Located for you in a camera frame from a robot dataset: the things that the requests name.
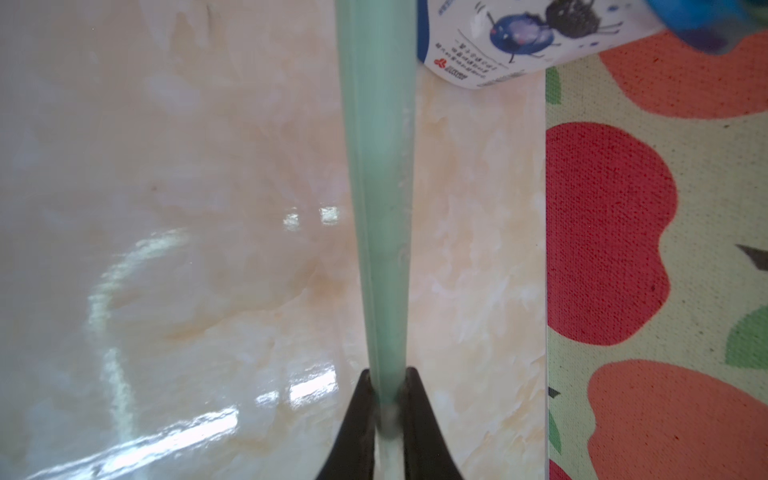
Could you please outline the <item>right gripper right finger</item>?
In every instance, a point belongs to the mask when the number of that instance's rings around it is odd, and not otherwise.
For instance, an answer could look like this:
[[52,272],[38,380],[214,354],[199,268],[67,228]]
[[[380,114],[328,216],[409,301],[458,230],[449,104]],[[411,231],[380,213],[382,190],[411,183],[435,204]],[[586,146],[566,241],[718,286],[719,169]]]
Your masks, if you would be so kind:
[[398,396],[407,480],[463,480],[431,407],[418,370],[407,367]]

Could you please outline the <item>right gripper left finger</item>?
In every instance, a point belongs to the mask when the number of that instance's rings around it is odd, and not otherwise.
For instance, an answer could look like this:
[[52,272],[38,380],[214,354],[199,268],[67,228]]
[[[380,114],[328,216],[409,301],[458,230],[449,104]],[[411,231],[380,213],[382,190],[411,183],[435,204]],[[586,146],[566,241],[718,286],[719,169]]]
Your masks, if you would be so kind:
[[375,468],[376,397],[370,371],[361,372],[317,480],[371,480]]

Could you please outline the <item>grey spatula mint handle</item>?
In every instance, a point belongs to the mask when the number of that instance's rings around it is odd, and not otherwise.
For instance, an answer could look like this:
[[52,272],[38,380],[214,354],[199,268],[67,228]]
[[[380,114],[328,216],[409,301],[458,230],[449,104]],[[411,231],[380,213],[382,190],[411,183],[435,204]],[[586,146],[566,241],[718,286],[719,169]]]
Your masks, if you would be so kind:
[[405,381],[414,165],[417,5],[335,4],[341,96],[367,354],[376,478],[404,478],[397,396]]

